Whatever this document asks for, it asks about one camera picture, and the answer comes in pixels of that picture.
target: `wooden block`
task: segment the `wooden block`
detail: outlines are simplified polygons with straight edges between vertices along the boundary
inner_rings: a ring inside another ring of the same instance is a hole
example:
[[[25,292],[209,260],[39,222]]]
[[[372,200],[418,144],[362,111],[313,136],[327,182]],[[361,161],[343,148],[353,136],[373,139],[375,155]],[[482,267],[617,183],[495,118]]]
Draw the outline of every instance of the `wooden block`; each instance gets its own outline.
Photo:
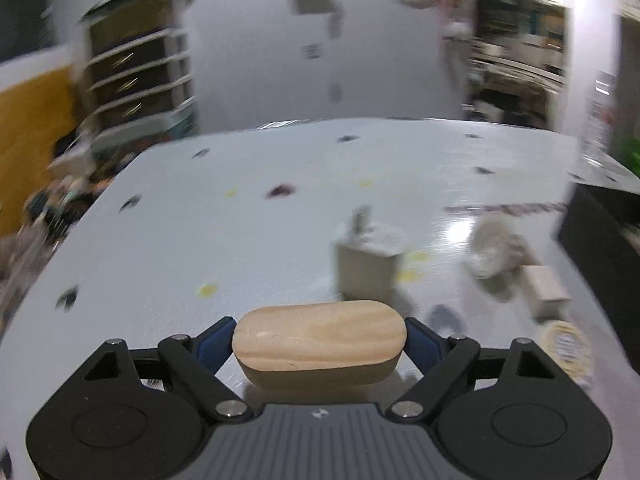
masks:
[[[402,317],[377,301],[265,306],[236,326],[247,378],[269,390],[355,386],[385,379],[404,348]]]

